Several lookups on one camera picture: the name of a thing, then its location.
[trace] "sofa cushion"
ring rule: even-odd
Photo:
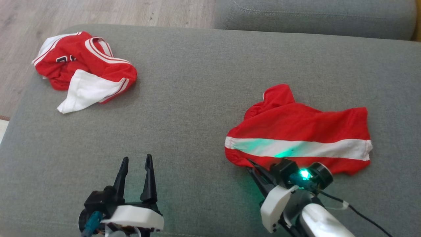
[[[165,217],[154,236],[270,236],[259,212],[263,196],[245,168],[226,159],[224,141],[280,83],[319,110],[367,107],[371,164],[355,176],[335,176],[326,192],[394,236],[418,234],[418,223],[408,220],[421,219],[414,207],[421,202],[419,43],[117,25],[63,33],[82,30],[132,62],[138,81],[105,105],[63,115],[56,107],[66,92],[37,74],[28,79],[0,145],[0,235],[78,236],[84,201],[113,184],[125,156],[125,198],[139,200],[151,153]],[[332,213],[355,236],[381,236],[350,210]]]
[[[411,39],[414,0],[217,0],[215,28]]]

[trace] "white stripe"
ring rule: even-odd
[[[98,102],[99,103],[104,102],[105,100],[109,99],[110,97],[116,96],[117,94],[120,94],[121,92],[123,92],[127,88],[127,85],[129,84],[129,79],[127,79],[127,78],[123,78],[123,79],[125,81],[122,83],[121,88],[116,93],[113,93],[113,94],[111,94],[107,97],[104,97],[102,100],[100,100]]]
[[[344,139],[335,143],[286,141],[263,138],[225,139],[225,147],[253,156],[268,157],[330,157],[367,161],[373,146],[371,140]]]
[[[77,33],[73,33],[73,34],[66,34],[66,35],[56,35],[54,37],[50,37],[48,39],[46,39],[43,43],[43,45],[40,48],[40,51],[38,52],[37,57],[32,61],[32,64],[34,66],[36,66],[39,62],[42,61],[42,59],[44,59],[44,57],[48,54],[48,52],[50,52],[53,48],[56,47],[57,43],[59,42],[60,39],[63,39],[66,36],[71,36],[71,35],[80,35],[82,32],[77,32]]]
[[[131,63],[129,63],[129,61],[127,61],[127,60],[124,60],[124,59],[119,59],[119,58],[111,58],[111,57],[108,57],[108,56],[106,56],[105,54],[103,54],[103,53],[101,53],[101,52],[96,52],[95,51],[95,49],[93,49],[92,48],[92,46],[91,46],[91,44],[90,43],[92,43],[92,45],[93,45],[93,40],[94,38],[91,38],[91,39],[89,39],[89,40],[86,40],[85,41],[85,47],[93,54],[93,55],[95,55],[95,56],[97,56],[99,59],[101,59],[102,61],[104,61],[104,62],[107,62],[107,63],[127,63],[127,64],[131,64]]]
[[[101,38],[100,40],[98,40],[99,45],[101,45],[102,49],[104,50],[105,54],[112,57],[112,54],[110,52],[110,48],[109,45]]]

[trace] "green light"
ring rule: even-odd
[[[306,169],[304,170],[300,170],[300,175],[301,177],[303,177],[304,180],[308,180],[312,177],[312,175],[310,174],[310,172]]]

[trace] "clothing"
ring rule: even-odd
[[[115,58],[109,44],[87,32],[48,38],[32,61],[55,90],[68,90],[57,108],[62,113],[107,103],[126,91],[137,71],[127,60]]]
[[[233,164],[252,167],[251,159],[269,169],[289,158],[299,167],[320,162],[333,174],[350,175],[370,164],[366,108],[322,112],[295,102],[284,84],[267,89],[263,98],[228,132],[225,154]]]

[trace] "gray fabric surface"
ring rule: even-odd
[[[215,28],[411,39],[414,0],[217,0]]]
[[[421,44],[111,25],[64,32],[81,30],[132,62],[138,82],[106,105],[62,115],[56,107],[66,92],[33,76],[0,145],[3,237],[78,236],[83,202],[113,183],[124,156],[125,198],[139,199],[147,153],[165,217],[164,232],[154,236],[269,236],[263,198],[246,170],[226,160],[224,139],[279,83],[319,110],[368,108],[372,163],[353,177],[336,176],[327,192],[395,236],[418,234]],[[350,210],[333,214],[356,236],[382,236]]]

